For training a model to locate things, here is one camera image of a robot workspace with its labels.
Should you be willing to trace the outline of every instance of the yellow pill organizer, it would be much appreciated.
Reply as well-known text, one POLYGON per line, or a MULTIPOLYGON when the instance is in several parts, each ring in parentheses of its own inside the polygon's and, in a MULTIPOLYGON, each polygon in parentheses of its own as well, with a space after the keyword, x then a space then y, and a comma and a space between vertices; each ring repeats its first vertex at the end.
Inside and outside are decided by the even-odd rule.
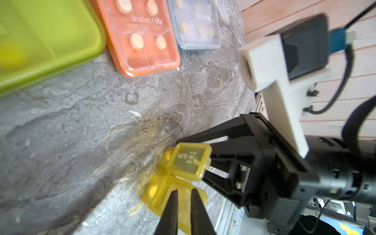
MULTIPOLYGON (((172 191, 178 191, 178 227, 186 234, 191 234, 191 191, 193 185, 170 175, 155 174, 146 186, 141 196, 147 208, 161 216, 172 191)), ((208 200, 206 193, 199 188, 201 200, 204 204, 208 200)))
POLYGON ((0 97, 85 64, 105 46, 88 0, 2 0, 0 97))
POLYGON ((212 148, 209 144, 178 143, 168 148, 161 158, 158 170, 186 180, 199 181, 210 167, 212 148))

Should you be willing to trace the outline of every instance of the pill box lid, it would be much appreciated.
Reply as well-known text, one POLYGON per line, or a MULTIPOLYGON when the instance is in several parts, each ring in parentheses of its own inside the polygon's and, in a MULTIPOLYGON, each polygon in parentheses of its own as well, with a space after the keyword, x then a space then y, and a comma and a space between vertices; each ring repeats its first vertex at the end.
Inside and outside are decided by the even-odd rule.
POLYGON ((147 13, 147 0, 131 0, 132 12, 128 14, 121 13, 115 1, 92 0, 92 3, 105 26, 107 43, 117 70, 126 77, 137 77, 179 67, 180 54, 166 0, 155 0, 158 13, 153 17, 147 13), (122 28, 115 23, 117 18, 124 19, 122 28), (136 50, 131 47, 129 37, 133 33, 142 36, 143 49, 136 50), (165 37, 167 47, 158 51, 155 39, 160 35, 165 37), (146 50, 151 45, 155 49, 146 50))
POLYGON ((184 179, 199 181, 210 167, 211 153, 210 144, 178 143, 168 160, 166 171, 184 179))
POLYGON ((215 1, 193 0, 189 2, 193 2, 193 4, 207 2, 210 5, 209 8, 212 14, 206 15, 199 12, 195 12, 193 4, 192 6, 188 6, 186 8, 182 8, 181 10, 178 10, 176 8, 177 0, 167 0, 172 25, 174 28, 175 37, 179 48, 183 50, 213 50, 221 48, 221 31, 219 27, 218 12, 217 7, 215 5, 215 1), (184 16, 184 18, 198 18, 209 21, 212 29, 214 30, 213 36, 209 38, 204 37, 196 40, 195 42, 189 41, 187 37, 184 37, 184 35, 180 33, 179 30, 179 17, 181 16, 184 16))
POLYGON ((88 0, 0 1, 0 97, 87 63, 105 47, 88 0))

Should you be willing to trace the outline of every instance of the black cable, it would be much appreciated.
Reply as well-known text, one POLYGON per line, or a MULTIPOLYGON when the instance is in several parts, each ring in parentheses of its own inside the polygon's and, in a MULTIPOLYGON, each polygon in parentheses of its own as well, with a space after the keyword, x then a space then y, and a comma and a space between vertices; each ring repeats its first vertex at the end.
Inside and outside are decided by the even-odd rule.
POLYGON ((298 220, 300 226, 304 229, 304 231, 306 231, 306 232, 309 233, 309 234, 312 234, 312 233, 315 232, 315 230, 316 230, 316 228, 317 228, 317 225, 318 225, 318 223, 320 222, 321 214, 323 213, 324 208, 326 207, 326 205, 327 205, 329 202, 330 202, 330 200, 328 200, 328 201, 324 204, 324 206, 321 208, 320 213, 318 214, 318 217, 317 217, 316 223, 315 223, 315 225, 313 226, 313 228, 312 228, 311 230, 308 231, 308 230, 302 225, 302 223, 300 222, 300 220, 298 220))
POLYGON ((346 83, 347 83, 347 81, 348 81, 348 79, 351 75, 352 68, 354 66, 354 52, 353 52, 353 48, 352 48, 351 44, 347 45, 347 48, 345 50, 345 54, 346 54, 347 65, 346 65, 345 74, 343 76, 343 79, 341 81, 340 86, 338 87, 338 89, 335 92, 332 99, 329 101, 329 103, 323 109, 321 109, 319 111, 314 111, 314 110, 312 110, 313 106, 311 106, 309 108, 310 113, 312 113, 312 114, 322 114, 322 113, 328 111, 328 109, 331 108, 331 106, 334 104, 334 102, 338 99, 338 97, 342 93, 342 90, 346 86, 346 83))
POLYGON ((355 22, 357 22, 360 18, 362 18, 365 14, 370 12, 372 9, 376 7, 376 2, 372 3, 369 7, 367 7, 364 11, 359 13, 354 19, 352 19, 350 22, 347 23, 347 25, 344 27, 345 29, 350 28, 355 22))

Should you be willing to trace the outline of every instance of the wooden wall panel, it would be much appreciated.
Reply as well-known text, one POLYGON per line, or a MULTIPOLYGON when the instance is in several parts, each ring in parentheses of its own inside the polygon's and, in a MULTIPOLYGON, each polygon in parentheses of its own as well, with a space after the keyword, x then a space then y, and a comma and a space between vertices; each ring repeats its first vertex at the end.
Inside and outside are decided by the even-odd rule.
POLYGON ((240 10, 243 11, 261 0, 240 0, 240 10))
MULTIPOLYGON (((321 136, 341 136, 346 121, 304 121, 301 122, 304 134, 321 136)), ((376 133, 376 120, 367 120, 360 129, 359 136, 373 137, 376 133)))
MULTIPOLYGON (((340 85, 342 79, 320 82, 316 89, 320 91, 312 103, 330 101, 340 85)), ((350 78, 338 100, 369 98, 376 93, 376 74, 350 78)))
POLYGON ((320 0, 263 0, 242 11, 245 32, 260 29, 318 2, 320 0))
MULTIPOLYGON (((308 114, 307 117, 301 118, 301 121, 345 121, 349 118, 352 111, 366 100, 368 99, 338 100, 325 113, 320 115, 308 114)), ((325 107, 327 103, 328 102, 320 102, 312 105, 314 110, 320 110, 325 107)), ((369 114, 367 119, 376 119, 376 109, 369 114)))
MULTIPOLYGON (((285 1, 278 1, 278 0, 264 0, 270 2, 270 8, 267 9, 267 11, 261 12, 260 14, 268 14, 268 11, 272 11, 274 8, 279 7, 278 2, 284 3, 285 1)), ((294 1, 294 4, 300 4, 300 2, 303 1, 294 1)), ((316 4, 310 5, 307 8, 304 8, 297 12, 291 12, 288 16, 284 18, 280 18, 277 21, 274 21, 273 23, 267 23, 262 24, 264 25, 261 28, 253 29, 254 27, 251 27, 248 29, 249 24, 256 23, 257 19, 252 19, 251 16, 256 14, 256 12, 248 12, 247 14, 243 14, 243 20, 244 20, 244 29, 246 32, 246 42, 252 42, 260 37, 263 37, 269 33, 272 33, 273 31, 288 25, 296 20, 316 15, 319 13, 326 13, 329 20, 329 29, 335 29, 341 26, 344 26, 347 24, 352 18, 354 18, 357 14, 359 14, 361 11, 363 11, 365 8, 367 8, 369 5, 371 5, 373 0, 323 0, 316 4)), ((293 6, 288 4, 283 4, 281 8, 278 8, 279 11, 288 11, 289 8, 293 6)), ((376 15, 376 9, 369 12, 366 16, 363 17, 363 19, 372 17, 376 15)))
MULTIPOLYGON (((376 73, 376 45, 354 50, 355 60, 352 77, 376 73)), ((342 79, 346 67, 344 53, 337 53, 329 58, 328 68, 332 69, 332 77, 328 80, 342 79)))

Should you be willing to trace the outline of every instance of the pill compartment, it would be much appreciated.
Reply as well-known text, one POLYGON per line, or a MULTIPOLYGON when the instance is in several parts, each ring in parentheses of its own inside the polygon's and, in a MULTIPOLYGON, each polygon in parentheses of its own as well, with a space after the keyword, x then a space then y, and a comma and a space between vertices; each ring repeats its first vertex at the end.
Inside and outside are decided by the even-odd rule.
POLYGON ((148 12, 148 1, 92 0, 106 28, 116 68, 126 77, 152 74, 180 65, 167 3, 165 0, 151 0, 158 9, 156 14, 152 12, 155 14, 152 16, 148 12))
POLYGON ((214 0, 167 0, 177 44, 184 50, 221 47, 214 0))
POLYGON ((105 45, 88 0, 0 1, 0 96, 82 65, 105 45))
MULTIPOLYGON (((172 176, 155 174, 146 185, 141 199, 147 208, 161 216, 172 191, 178 192, 178 228, 186 234, 191 234, 191 191, 193 185, 172 176)), ((199 188, 203 204, 208 199, 206 193, 199 188)))

